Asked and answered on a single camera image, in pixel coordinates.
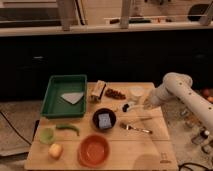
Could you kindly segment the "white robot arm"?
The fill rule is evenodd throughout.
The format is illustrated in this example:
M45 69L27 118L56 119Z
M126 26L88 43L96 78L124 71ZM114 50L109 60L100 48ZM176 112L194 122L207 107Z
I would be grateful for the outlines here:
M167 73L162 84L150 91L143 103L145 109L160 107L172 98L180 99L193 112L207 130L213 134L213 104L192 89L193 80L189 75Z

